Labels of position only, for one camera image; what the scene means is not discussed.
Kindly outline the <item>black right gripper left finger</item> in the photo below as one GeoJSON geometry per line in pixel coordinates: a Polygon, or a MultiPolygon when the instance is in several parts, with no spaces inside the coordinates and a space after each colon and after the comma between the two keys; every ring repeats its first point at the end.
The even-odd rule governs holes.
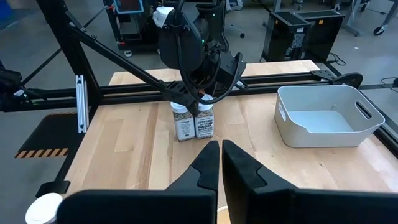
{"type": "Polygon", "coordinates": [[[57,224],[215,224],[220,147],[210,141],[164,190],[82,190],[57,210],[57,224]]]}

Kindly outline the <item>silver aluminium bracket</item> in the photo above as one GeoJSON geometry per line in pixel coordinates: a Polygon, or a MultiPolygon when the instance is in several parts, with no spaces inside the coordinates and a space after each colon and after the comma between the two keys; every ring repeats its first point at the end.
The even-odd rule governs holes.
{"type": "Polygon", "coordinates": [[[86,133],[89,126],[87,85],[83,75],[76,75],[75,78],[78,132],[86,133]]]}

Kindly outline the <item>grey caster leg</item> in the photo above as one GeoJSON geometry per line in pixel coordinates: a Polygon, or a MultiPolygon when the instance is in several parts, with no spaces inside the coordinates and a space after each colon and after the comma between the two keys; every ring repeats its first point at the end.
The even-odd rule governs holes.
{"type": "Polygon", "coordinates": [[[373,30],[373,34],[375,36],[379,36],[379,35],[383,34],[385,32],[385,30],[387,29],[390,21],[393,18],[397,17],[397,13],[398,13],[398,8],[395,11],[389,11],[387,16],[386,16],[386,18],[385,18],[385,20],[384,20],[384,22],[379,27],[376,27],[373,30]]]}

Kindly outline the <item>black equipment cart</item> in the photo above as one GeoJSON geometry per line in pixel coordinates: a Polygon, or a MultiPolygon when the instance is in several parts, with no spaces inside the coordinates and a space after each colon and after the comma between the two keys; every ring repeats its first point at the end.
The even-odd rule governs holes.
{"type": "Polygon", "coordinates": [[[118,14],[114,0],[102,0],[118,49],[126,57],[158,50],[158,29],[152,18],[162,0],[142,0],[144,12],[118,14]]]}

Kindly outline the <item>black aluminium table frame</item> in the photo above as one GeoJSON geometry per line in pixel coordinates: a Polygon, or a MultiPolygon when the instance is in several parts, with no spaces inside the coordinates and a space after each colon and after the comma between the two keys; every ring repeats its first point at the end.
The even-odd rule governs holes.
{"type": "MultiPolygon", "coordinates": [[[[164,189],[208,142],[179,142],[169,103],[143,83],[122,85],[124,77],[114,76],[108,96],[97,87],[89,101],[91,125],[67,150],[68,194],[164,189]]],[[[277,128],[276,103],[274,93],[234,92],[215,106],[214,139],[234,142],[297,187],[398,194],[398,158],[377,135],[358,147],[292,148],[277,128]]]]}

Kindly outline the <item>blue framed screen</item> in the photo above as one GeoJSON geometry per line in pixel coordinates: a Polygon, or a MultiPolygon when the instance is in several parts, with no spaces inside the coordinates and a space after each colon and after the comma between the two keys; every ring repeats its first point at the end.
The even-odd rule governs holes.
{"type": "Polygon", "coordinates": [[[114,0],[118,14],[137,14],[144,12],[142,0],[114,0]]]}

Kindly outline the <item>white crumpled bag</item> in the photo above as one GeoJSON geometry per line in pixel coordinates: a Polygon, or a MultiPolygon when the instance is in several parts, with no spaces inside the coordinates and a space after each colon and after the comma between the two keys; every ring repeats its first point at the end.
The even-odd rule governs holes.
{"type": "Polygon", "coordinates": [[[164,6],[157,7],[155,12],[152,15],[152,18],[154,20],[155,25],[157,27],[162,28],[164,23],[165,23],[165,21],[166,21],[166,19],[167,19],[168,14],[172,10],[173,10],[172,7],[164,7],[164,6]]]}

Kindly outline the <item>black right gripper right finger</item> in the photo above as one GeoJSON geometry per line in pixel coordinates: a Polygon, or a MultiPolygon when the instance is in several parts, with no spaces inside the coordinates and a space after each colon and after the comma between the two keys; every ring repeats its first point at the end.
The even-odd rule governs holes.
{"type": "Polygon", "coordinates": [[[398,224],[398,194],[300,188],[230,140],[222,170],[231,224],[398,224]]]}

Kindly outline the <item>white plastic bin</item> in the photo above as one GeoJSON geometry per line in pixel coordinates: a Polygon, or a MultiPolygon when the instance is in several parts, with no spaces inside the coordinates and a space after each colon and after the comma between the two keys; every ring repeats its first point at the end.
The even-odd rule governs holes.
{"type": "Polygon", "coordinates": [[[386,122],[348,85],[280,87],[274,119],[283,142],[295,148],[357,147],[386,122]]]}

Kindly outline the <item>hazard striped floor mat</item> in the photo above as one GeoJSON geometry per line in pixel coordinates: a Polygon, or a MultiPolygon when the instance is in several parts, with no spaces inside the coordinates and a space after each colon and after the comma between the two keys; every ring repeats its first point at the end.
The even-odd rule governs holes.
{"type": "Polygon", "coordinates": [[[16,159],[66,156],[80,140],[75,112],[48,114],[14,156],[16,159]]]}

